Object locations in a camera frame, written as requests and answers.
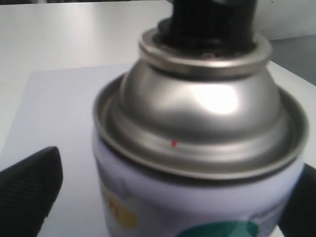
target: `yellow graphic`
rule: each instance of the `yellow graphic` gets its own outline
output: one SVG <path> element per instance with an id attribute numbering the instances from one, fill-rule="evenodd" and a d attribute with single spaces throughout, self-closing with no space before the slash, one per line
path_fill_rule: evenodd
<path id="1" fill-rule="evenodd" d="M 120 201 L 102 184 L 102 193 L 109 210 L 124 229 L 137 228 L 137 216 L 125 208 Z"/>

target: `red dot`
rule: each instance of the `red dot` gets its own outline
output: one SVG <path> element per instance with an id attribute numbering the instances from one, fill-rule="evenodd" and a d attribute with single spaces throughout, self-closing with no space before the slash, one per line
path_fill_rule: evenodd
<path id="1" fill-rule="evenodd" d="M 172 147 L 176 147 L 178 145 L 178 142 L 173 140 L 173 141 L 171 141 L 171 145 L 172 145 Z"/>

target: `green graphic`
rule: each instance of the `green graphic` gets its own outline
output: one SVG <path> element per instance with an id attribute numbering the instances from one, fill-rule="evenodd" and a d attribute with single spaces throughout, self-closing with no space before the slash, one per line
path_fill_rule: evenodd
<path id="1" fill-rule="evenodd" d="M 193 227 L 176 237 L 257 237 L 258 226 L 251 222 L 233 221 Z"/>

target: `metal rim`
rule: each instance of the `metal rim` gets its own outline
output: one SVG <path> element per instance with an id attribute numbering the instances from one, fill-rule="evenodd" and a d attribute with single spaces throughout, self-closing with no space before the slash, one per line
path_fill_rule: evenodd
<path id="1" fill-rule="evenodd" d="M 254 41 L 256 48 L 244 55 L 224 58 L 212 54 L 199 56 L 178 55 L 175 51 L 167 50 L 164 46 L 158 46 L 153 37 L 157 30 L 145 32 L 139 42 L 141 57 L 149 64 L 171 73 L 195 76 L 219 76 L 228 77 L 246 75 L 257 72 L 265 65 L 272 53 L 268 40 L 256 34 Z"/>
<path id="2" fill-rule="evenodd" d="M 106 104 L 110 103 L 112 96 L 117 92 L 120 86 L 120 82 L 123 76 L 119 77 L 106 87 L 102 89 L 99 93 L 93 110 L 94 116 L 94 124 L 98 135 L 100 138 L 108 144 L 110 147 L 121 153 L 123 156 L 127 157 L 128 159 L 139 163 L 141 165 L 147 166 L 149 168 L 153 168 L 155 170 L 159 170 L 162 172 L 166 172 L 169 174 L 184 176 L 184 177 L 191 177 L 191 178 L 198 178 L 204 180 L 233 180 L 233 179 L 246 179 L 246 178 L 253 178 L 262 175 L 267 175 L 269 173 L 276 172 L 280 170 L 290 163 L 292 163 L 302 152 L 308 137 L 308 120 L 303 108 L 300 104 L 284 89 L 280 88 L 281 100 L 285 104 L 285 109 L 288 111 L 289 115 L 293 119 L 294 127 L 296 129 L 296 142 L 293 145 L 292 149 L 284 156 L 279 162 L 276 162 L 272 165 L 269 165 L 265 168 L 261 168 L 258 170 L 252 170 L 249 172 L 242 172 L 242 173 L 230 173 L 230 174 L 211 174 L 211 173 L 199 173 L 194 171 L 187 171 L 187 170 L 179 170 L 173 169 L 169 167 L 165 167 L 159 165 L 157 163 L 151 163 L 146 161 L 146 158 L 139 157 L 136 154 L 133 154 L 129 150 L 125 149 L 121 146 L 115 139 L 113 139 L 108 133 L 102 121 L 102 115 L 106 112 Z"/>

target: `aerosol can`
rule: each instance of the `aerosol can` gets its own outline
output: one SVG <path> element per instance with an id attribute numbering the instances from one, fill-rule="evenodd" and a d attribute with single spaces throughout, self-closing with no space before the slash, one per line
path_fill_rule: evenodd
<path id="1" fill-rule="evenodd" d="M 175 0 L 94 105 L 112 237 L 268 237 L 302 168 L 308 122 L 266 64 L 256 0 Z"/>

